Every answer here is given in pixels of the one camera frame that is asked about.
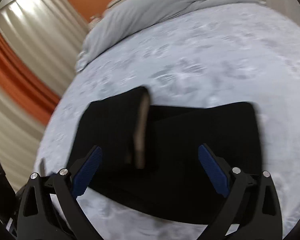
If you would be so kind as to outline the cream pleated curtain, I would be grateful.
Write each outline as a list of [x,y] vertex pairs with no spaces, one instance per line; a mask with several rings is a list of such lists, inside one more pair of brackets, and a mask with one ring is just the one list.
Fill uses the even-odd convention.
[[87,35],[67,0],[0,4],[0,162],[14,190],[27,181],[45,127],[75,75]]

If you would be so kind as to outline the butterfly print bed sheet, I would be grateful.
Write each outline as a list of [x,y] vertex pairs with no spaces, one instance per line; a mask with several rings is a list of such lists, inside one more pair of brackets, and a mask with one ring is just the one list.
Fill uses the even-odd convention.
[[266,168],[283,232],[300,219],[300,27],[268,7],[238,3],[197,10],[140,31],[74,78],[45,130],[34,170],[66,164],[88,103],[148,85],[159,105],[258,104]]

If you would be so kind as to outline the black pants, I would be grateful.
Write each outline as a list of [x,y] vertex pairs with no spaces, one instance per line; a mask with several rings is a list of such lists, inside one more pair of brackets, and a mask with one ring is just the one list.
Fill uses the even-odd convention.
[[209,224],[225,197],[211,183],[198,151],[203,144],[230,166],[262,171],[256,113],[248,102],[213,108],[153,105],[145,87],[89,103],[68,166],[101,148],[89,187],[142,213],[190,224]]

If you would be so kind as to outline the grey quilted duvet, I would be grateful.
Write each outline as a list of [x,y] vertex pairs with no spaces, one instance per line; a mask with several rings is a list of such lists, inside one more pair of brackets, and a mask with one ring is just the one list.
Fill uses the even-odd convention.
[[75,71],[126,37],[155,24],[205,8],[258,0],[126,0],[107,12],[86,36]]

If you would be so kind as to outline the orange curtain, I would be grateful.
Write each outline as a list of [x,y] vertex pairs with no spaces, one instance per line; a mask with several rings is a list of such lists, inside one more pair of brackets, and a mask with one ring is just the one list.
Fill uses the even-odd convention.
[[19,59],[0,33],[0,86],[27,113],[47,125],[60,101]]

